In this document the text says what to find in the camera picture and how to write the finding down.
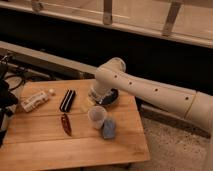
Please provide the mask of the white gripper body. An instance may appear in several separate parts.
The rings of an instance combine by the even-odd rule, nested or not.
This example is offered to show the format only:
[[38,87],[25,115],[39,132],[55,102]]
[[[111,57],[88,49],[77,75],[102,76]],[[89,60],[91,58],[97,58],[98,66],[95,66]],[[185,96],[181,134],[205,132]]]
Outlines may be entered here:
[[95,86],[92,86],[88,93],[89,97],[95,102],[102,102],[110,94],[111,94],[110,89]]

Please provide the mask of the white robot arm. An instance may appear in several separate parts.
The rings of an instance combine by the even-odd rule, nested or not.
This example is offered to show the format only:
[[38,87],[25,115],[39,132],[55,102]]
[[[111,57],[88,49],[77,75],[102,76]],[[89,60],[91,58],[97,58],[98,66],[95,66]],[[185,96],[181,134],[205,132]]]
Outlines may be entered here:
[[213,171],[213,96],[196,90],[135,77],[126,73],[125,62],[114,57],[95,71],[89,90],[94,101],[102,100],[111,89],[134,95],[156,107],[174,113],[211,135],[203,171]]

